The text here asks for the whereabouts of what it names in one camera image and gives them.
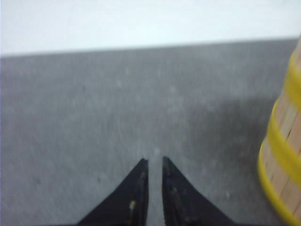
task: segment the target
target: wicker basket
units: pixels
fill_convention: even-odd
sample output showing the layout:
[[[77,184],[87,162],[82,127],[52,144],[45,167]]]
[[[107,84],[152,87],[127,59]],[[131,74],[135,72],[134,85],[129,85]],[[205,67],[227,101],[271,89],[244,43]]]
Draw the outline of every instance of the wicker basket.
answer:
[[[262,187],[289,225],[301,225],[301,69],[291,57],[258,160]]]

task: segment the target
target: gray carpet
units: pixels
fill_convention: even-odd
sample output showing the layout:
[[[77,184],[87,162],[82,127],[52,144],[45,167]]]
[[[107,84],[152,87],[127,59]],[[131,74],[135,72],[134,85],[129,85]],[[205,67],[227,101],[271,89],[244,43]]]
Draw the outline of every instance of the gray carpet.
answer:
[[[296,40],[1,59],[1,223],[76,223],[162,156],[235,221],[280,224],[256,159]]]

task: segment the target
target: white wall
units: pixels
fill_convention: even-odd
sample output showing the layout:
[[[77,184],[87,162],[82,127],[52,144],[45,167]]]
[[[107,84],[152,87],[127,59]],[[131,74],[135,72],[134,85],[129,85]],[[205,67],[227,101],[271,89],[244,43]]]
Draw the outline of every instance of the white wall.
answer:
[[[301,0],[1,0],[2,56],[300,32]]]

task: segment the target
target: yellow band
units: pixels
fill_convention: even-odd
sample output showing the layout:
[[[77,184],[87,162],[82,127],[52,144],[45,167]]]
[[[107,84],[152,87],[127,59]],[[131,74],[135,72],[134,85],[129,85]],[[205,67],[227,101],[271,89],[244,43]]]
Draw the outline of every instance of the yellow band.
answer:
[[[285,172],[301,188],[301,158],[284,139],[275,118],[275,103],[269,120],[267,138],[271,150]]]
[[[296,65],[294,53],[288,64],[284,88],[289,99],[298,109],[301,109],[301,69]]]
[[[262,188],[271,202],[272,206],[275,208],[277,213],[281,216],[281,218],[290,226],[300,226],[301,221],[297,219],[285,206],[285,204],[282,202],[276,191],[274,190],[271,182],[269,181],[267,174],[263,167],[262,162],[262,147],[260,147],[260,153],[258,158],[258,174],[259,174],[259,180],[261,182]]]

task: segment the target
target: yellow stripe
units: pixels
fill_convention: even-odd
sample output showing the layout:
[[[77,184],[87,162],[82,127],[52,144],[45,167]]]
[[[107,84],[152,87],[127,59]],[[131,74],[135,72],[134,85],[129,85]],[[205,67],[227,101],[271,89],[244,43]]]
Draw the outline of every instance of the yellow stripe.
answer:
[[[266,172],[262,163],[262,147],[263,143],[260,147],[260,153],[258,158],[258,174],[259,180],[261,182],[262,188],[271,202],[272,206],[275,208],[277,213],[281,216],[281,218],[290,226],[301,226],[301,221],[297,219],[285,206],[282,200],[279,198],[278,194],[275,192],[271,182],[269,181]]]
[[[296,65],[294,53],[288,64],[284,88],[289,99],[298,109],[301,109],[301,69]]]
[[[293,179],[293,181],[301,188],[301,158],[294,151],[291,145],[286,142],[278,127],[275,118],[275,103],[269,120],[267,138],[271,150],[285,172]]]

